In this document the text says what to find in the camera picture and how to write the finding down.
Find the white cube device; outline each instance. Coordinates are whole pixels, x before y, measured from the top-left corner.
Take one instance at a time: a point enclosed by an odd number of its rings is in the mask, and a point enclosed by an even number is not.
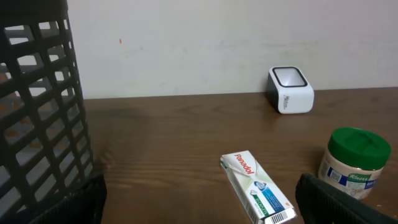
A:
[[[281,114],[306,113],[312,109],[314,92],[297,67],[272,67],[268,73],[266,96]]]

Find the jar lid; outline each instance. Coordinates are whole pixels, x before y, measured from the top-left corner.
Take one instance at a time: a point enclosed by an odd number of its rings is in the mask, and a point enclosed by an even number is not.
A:
[[[330,154],[340,162],[366,170],[384,167],[391,153],[386,140],[359,128],[334,130],[328,148]]]

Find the jar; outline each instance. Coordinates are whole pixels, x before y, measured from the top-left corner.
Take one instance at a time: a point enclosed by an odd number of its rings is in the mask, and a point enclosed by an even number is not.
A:
[[[377,134],[358,128],[338,128],[330,137],[318,177],[362,199],[377,182],[390,153],[388,142]]]

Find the brown wooden surface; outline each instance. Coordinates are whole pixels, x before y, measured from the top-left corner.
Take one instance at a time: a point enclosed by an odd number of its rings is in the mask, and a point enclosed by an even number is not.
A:
[[[86,100],[96,170],[108,199],[103,224],[250,223],[220,155],[250,150],[295,203],[316,174],[331,132],[354,126],[389,141],[391,157],[364,203],[398,215],[398,88],[315,93],[307,114],[276,113],[260,93]],[[303,223],[297,217],[291,223]]]

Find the white wall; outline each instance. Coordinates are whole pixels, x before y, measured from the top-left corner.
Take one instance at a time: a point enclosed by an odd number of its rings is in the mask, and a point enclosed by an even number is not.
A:
[[[398,86],[396,0],[68,0],[85,98]]]

